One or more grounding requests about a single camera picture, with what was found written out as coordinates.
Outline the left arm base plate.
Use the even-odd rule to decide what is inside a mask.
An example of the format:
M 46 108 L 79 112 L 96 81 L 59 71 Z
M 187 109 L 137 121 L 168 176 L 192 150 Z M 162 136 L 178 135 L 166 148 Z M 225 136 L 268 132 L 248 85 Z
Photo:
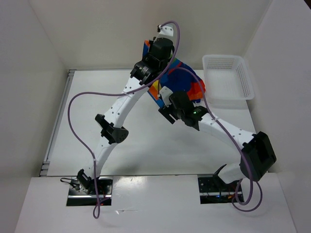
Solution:
M 61 178 L 61 182 L 69 184 L 66 206 L 96 206 L 97 198 L 95 188 L 86 190 L 77 179 Z M 101 206 L 110 206 L 112 202 L 113 179 L 100 177 L 97 181 L 98 194 Z

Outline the white plastic mesh basket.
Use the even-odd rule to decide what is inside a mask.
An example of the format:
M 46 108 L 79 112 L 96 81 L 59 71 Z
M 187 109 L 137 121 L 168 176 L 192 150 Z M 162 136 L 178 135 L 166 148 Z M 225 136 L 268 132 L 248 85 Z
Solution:
M 202 64 L 206 96 L 210 102 L 246 101 L 255 97 L 248 69 L 242 57 L 204 55 Z

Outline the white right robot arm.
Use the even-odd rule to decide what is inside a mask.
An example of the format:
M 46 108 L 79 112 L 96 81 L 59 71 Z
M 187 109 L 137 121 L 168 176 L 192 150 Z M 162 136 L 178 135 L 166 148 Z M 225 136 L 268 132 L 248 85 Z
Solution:
M 230 183 L 248 178 L 258 182 L 276 162 L 276 155 L 267 134 L 242 130 L 215 116 L 204 106 L 194 106 L 184 91 L 172 92 L 162 88 L 159 92 L 164 105 L 159 112 L 170 122 L 182 120 L 185 125 L 214 136 L 238 150 L 239 162 L 221 166 L 213 179 L 214 187 L 226 190 Z

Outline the aluminium table frame rail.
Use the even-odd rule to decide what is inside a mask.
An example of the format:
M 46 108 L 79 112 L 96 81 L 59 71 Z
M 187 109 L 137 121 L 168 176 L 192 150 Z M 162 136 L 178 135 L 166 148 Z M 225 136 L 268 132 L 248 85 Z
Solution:
M 58 112 L 56 114 L 55 122 L 53 125 L 52 133 L 49 139 L 49 143 L 47 146 L 44 160 L 40 168 L 39 177 L 47 177 L 49 166 L 50 166 L 50 158 L 52 156 L 52 151 L 53 151 L 54 144 L 55 144 L 55 138 L 57 137 L 57 134 L 59 131 L 59 126 L 62 120 L 62 116 L 64 113 L 64 109 L 66 106 L 66 102 L 68 99 L 68 95 L 69 95 L 69 91 L 70 91 L 70 87 L 71 87 L 71 83 L 72 83 L 72 79 L 74 77 L 75 71 L 76 69 L 70 69 L 68 72 L 65 87 L 64 87 L 63 94 L 60 100 Z

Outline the rainbow striped shorts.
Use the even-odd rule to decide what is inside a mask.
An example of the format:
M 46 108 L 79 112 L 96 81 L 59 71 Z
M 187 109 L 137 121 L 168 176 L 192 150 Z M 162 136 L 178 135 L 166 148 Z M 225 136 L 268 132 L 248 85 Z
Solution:
M 203 80 L 190 66 L 177 58 L 174 58 L 168 71 L 159 80 L 155 81 L 151 87 L 145 88 L 160 108 L 165 106 L 165 102 L 158 96 L 158 91 L 164 87 L 172 92 L 186 92 L 190 101 L 194 104 L 201 102 L 206 91 Z

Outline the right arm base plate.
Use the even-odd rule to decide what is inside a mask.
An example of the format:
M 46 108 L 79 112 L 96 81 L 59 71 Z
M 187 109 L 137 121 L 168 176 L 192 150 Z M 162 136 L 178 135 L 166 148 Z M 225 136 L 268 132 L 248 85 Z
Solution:
M 237 202 L 233 200 L 238 181 L 225 184 L 212 174 L 198 175 L 198 188 L 201 204 Z

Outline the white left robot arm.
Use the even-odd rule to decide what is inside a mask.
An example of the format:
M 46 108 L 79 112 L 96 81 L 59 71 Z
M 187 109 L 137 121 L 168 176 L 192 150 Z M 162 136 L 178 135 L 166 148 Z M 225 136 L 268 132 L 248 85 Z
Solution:
M 118 97 L 114 104 L 103 115 L 97 114 L 95 121 L 101 127 L 101 138 L 94 151 L 95 158 L 88 166 L 83 167 L 77 175 L 80 189 L 86 194 L 95 192 L 101 170 L 115 146 L 126 139 L 129 132 L 123 123 L 140 97 L 148 91 L 149 83 L 167 67 L 174 52 L 173 41 L 158 38 L 149 41 L 149 49 L 142 60 L 134 65 L 123 92 L 127 93 L 147 85 L 146 88 L 131 94 Z

